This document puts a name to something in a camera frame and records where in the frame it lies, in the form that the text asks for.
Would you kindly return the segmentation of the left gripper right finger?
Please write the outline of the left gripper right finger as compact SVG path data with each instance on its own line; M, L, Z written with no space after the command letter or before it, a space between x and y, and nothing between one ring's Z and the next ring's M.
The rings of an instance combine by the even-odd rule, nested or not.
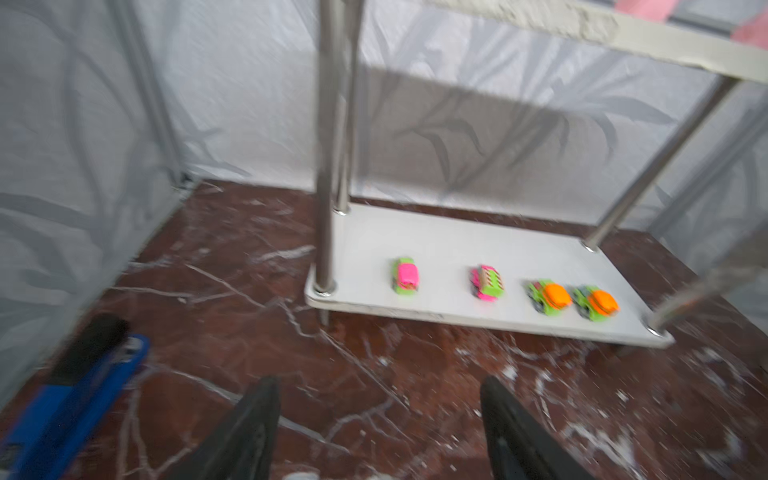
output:
M495 479L591 479L494 376L480 387L488 457Z

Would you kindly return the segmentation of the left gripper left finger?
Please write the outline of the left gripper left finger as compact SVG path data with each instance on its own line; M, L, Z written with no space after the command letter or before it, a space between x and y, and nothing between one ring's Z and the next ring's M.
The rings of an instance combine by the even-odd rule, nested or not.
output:
M169 479L267 479L280 418L279 381L262 378L189 455Z

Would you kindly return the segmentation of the orange green toy truck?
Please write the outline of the orange green toy truck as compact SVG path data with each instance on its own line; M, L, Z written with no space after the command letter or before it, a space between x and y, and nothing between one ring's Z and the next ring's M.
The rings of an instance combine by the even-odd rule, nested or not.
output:
M536 280L526 285L534 309L546 316L557 316L572 305L568 291L550 280Z
M619 313L620 307L608 292L595 286L576 287L571 291L578 313L592 322L603 322Z

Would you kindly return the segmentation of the pink green toy truck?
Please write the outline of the pink green toy truck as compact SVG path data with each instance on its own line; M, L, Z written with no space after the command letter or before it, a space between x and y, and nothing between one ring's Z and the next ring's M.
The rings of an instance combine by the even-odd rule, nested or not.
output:
M489 265L473 269L471 281L475 296L486 302L499 300L505 291L499 272Z
M399 295L416 294L420 286L420 273L410 257L400 257L393 263L393 290Z

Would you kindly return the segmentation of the pink toy pig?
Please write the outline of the pink toy pig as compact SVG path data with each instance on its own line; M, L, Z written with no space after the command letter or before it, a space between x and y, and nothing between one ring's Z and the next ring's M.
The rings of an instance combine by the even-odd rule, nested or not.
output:
M764 10L731 34L735 42L763 50L768 49L768 11Z
M617 0L615 10L652 22L664 23L673 14L679 0Z

